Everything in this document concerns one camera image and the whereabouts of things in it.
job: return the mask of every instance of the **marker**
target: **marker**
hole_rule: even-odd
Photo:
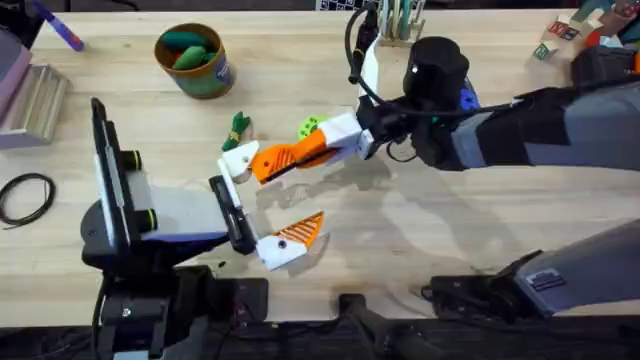
[[[40,0],[33,0],[33,6],[40,16],[42,16],[49,25],[64,39],[64,41],[71,46],[71,48],[75,51],[82,51],[84,49],[84,43],[80,38],[76,36],[76,34],[71,31],[67,25],[65,25],[60,19],[55,17],[51,11],[49,11]]]

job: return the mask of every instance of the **small toy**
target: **small toy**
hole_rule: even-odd
[[[559,47],[553,41],[544,41],[538,45],[533,56],[538,60],[548,60],[558,51]]]
[[[164,46],[173,51],[185,51],[191,46],[209,48],[211,44],[202,35],[188,31],[170,31],[161,37]]]
[[[308,118],[304,119],[302,124],[300,124],[300,128],[298,129],[298,140],[302,140],[309,136],[312,132],[316,131],[318,129],[318,124],[327,119],[328,117],[326,116],[317,115],[309,116]]]
[[[577,21],[569,21],[569,26],[565,29],[565,31],[560,35],[561,38],[571,41],[575,39],[576,36],[580,33],[581,24]]]
[[[589,34],[600,29],[602,27],[602,23],[598,19],[587,20],[582,23],[582,30],[580,33],[584,38],[587,38]]]
[[[222,151],[229,151],[240,144],[240,138],[245,130],[251,124],[251,118],[248,116],[244,116],[242,111],[236,114],[231,120],[231,131],[229,132],[229,136],[227,140],[225,140],[224,144],[222,144]]]
[[[620,39],[618,39],[617,36],[615,36],[615,37],[602,36],[600,38],[600,45],[606,46],[608,48],[621,48],[622,47],[622,43],[620,42]]]
[[[195,69],[202,64],[202,59],[204,59],[206,54],[207,50],[202,46],[190,46],[180,55],[171,68],[173,70]]]
[[[558,36],[562,36],[564,32],[569,28],[569,23],[571,23],[571,18],[567,15],[558,15],[556,21],[549,26],[547,30],[550,33],[556,34]]]

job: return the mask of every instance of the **blue part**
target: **blue part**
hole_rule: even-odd
[[[462,110],[473,110],[480,107],[478,95],[470,89],[460,89],[460,108]]]

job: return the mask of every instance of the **green toy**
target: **green toy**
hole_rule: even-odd
[[[188,31],[170,31],[162,35],[161,39],[164,46],[175,52],[185,51],[191,46],[202,46],[205,49],[211,46],[204,36]]]
[[[207,50],[202,46],[189,47],[171,67],[173,70],[195,69],[202,64],[202,59],[207,55]]]
[[[242,133],[249,127],[251,124],[251,118],[245,117],[242,111],[236,114],[231,120],[231,131],[229,132],[229,136],[227,140],[222,144],[222,151],[229,151],[234,149],[240,144],[240,138],[242,137]]]
[[[318,124],[327,120],[326,116],[312,115],[302,121],[298,129],[298,140],[302,140],[318,129]]]
[[[216,57],[216,52],[212,51],[212,52],[208,52],[204,58],[202,59],[202,65],[208,63],[209,61],[213,60],[214,57]]]

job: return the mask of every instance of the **black wire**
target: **black wire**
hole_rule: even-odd
[[[363,7],[357,9],[353,13],[353,15],[351,15],[351,18],[347,22],[347,28],[345,29],[345,32],[344,32],[344,50],[345,50],[345,53],[347,54],[347,62],[349,63],[349,69],[353,68],[353,53],[351,50],[351,31],[353,29],[353,26],[360,15],[362,15],[366,11],[375,10],[376,6],[377,6],[376,3],[365,4]],[[498,110],[505,110],[513,107],[512,103],[508,103],[508,104],[501,104],[501,105],[494,105],[494,106],[486,106],[486,107],[476,108],[472,110],[457,110],[457,111],[422,111],[422,110],[408,109],[382,99],[380,96],[378,96],[378,94],[376,94],[369,87],[369,85],[364,81],[360,73],[355,73],[354,76],[358,80],[358,84],[362,87],[364,92],[370,98],[376,101],[380,106],[392,109],[393,111],[401,114],[407,114],[407,115],[413,115],[413,116],[425,116],[425,117],[434,117],[434,116],[457,117],[457,116],[470,116],[474,114],[493,112]]]
[[[394,161],[397,161],[397,162],[399,162],[399,163],[408,163],[408,162],[410,162],[410,161],[415,160],[415,158],[417,158],[417,157],[418,157],[418,154],[413,154],[413,156],[408,157],[408,158],[406,158],[406,159],[398,159],[397,157],[395,157],[395,155],[393,155],[393,154],[391,153],[391,144],[393,144],[393,141],[389,141],[389,142],[387,143],[387,148],[386,148],[386,150],[387,150],[387,156],[389,156],[389,157],[390,157],[392,160],[394,160]]]
[[[420,295],[426,301],[433,302],[433,300],[431,300],[430,297],[424,294],[425,290],[428,290],[428,287],[423,287],[420,291]],[[452,297],[458,297],[458,298],[461,298],[462,300],[469,302],[469,300],[463,297],[460,297],[454,293],[447,293],[447,295]],[[487,321],[487,320],[478,321],[478,320],[473,320],[469,318],[458,318],[458,319],[448,318],[448,319],[439,319],[439,320],[444,322],[451,322],[451,323],[456,323],[460,325],[465,325],[468,327],[474,327],[474,328],[478,328],[485,331],[499,332],[503,334],[513,334],[513,335],[531,336],[531,337],[544,337],[544,338],[551,338],[551,339],[556,339],[560,341],[585,341],[585,342],[604,343],[604,344],[638,346],[637,342],[625,341],[622,339],[571,335],[571,334],[558,333],[558,332],[549,331],[549,330],[523,329],[516,326],[496,324],[494,322]]]
[[[136,3],[134,3],[133,1],[129,1],[129,0],[110,0],[110,1],[112,3],[128,6],[132,8],[133,11],[140,11],[140,8],[138,7],[138,5],[136,5]]]
[[[33,213],[23,218],[12,219],[8,217],[4,211],[4,203],[6,201],[7,195],[9,195],[9,193],[11,192],[11,190],[13,190],[13,188],[18,186],[22,182],[27,180],[33,180],[33,179],[42,180],[45,183],[44,204],[42,204],[42,206],[40,206],[40,208],[38,208],[36,211],[34,211]],[[47,185],[49,186],[49,195],[47,195]],[[24,226],[38,220],[40,217],[42,217],[42,215],[44,215],[49,210],[49,208],[51,208],[51,205],[53,205],[53,200],[55,199],[55,197],[56,197],[56,185],[54,184],[53,180],[46,175],[42,175],[39,173],[28,173],[28,174],[20,175],[14,178],[13,180],[9,181],[2,188],[2,190],[0,190],[0,221],[2,221],[7,225],[12,225],[12,226],[8,228],[4,228],[3,230],[15,229],[17,227]]]
[[[222,353],[222,346],[224,345],[224,342],[227,340],[227,338],[229,338],[229,334],[231,334],[232,329],[233,329],[233,326],[229,325],[227,332],[225,332],[224,335],[222,335],[222,338],[218,343],[218,348],[216,349],[216,355],[213,357],[213,360],[220,359],[220,354]]]
[[[93,308],[93,316],[91,317],[91,355],[93,360],[100,360],[100,354],[98,352],[98,326],[100,323],[100,312],[102,311],[102,305],[104,304],[104,296],[106,295],[107,286],[109,286],[110,283],[111,277],[103,274],[102,284],[100,284],[96,304]]]
[[[315,333],[315,334],[319,334],[319,335],[327,335],[327,334],[331,334],[333,333],[337,328],[338,325],[340,325],[340,323],[344,320],[343,317],[338,317],[335,318],[331,321],[328,321],[324,324],[321,325],[317,325],[317,326],[311,326],[311,325],[307,325],[307,324],[287,324],[287,326],[290,327],[300,327],[301,329],[297,332],[292,332],[291,334],[287,334],[286,336],[272,336],[272,337],[256,337],[256,336],[238,336],[236,334],[229,334],[228,336],[235,339],[235,340],[239,340],[239,341],[247,341],[247,342],[277,342],[277,341],[282,341],[284,340],[289,340],[289,339],[293,339],[296,337],[300,337],[302,335],[306,335],[309,333]],[[225,335],[225,333],[221,330],[218,330],[216,328],[211,328],[214,332],[220,334],[220,335]]]
[[[49,352],[46,352],[46,353],[42,353],[42,354],[39,354],[39,355],[35,355],[35,356],[32,356],[32,357],[28,357],[28,358],[8,358],[8,359],[5,359],[5,360],[43,360],[43,359],[50,358],[50,357],[52,357],[54,355],[58,355],[59,356],[59,355],[61,355],[63,353],[66,353],[66,352],[73,352],[73,351],[77,352],[77,351],[81,350],[82,348],[86,347],[90,342],[89,339],[85,339],[85,341],[83,341],[83,342],[81,342],[81,343],[79,343],[77,345],[72,345],[73,342],[75,342],[76,340],[77,339],[69,341],[69,343],[67,343],[67,344],[65,344],[63,346],[60,346],[59,348],[57,348],[55,350],[52,350],[52,351],[49,351]]]

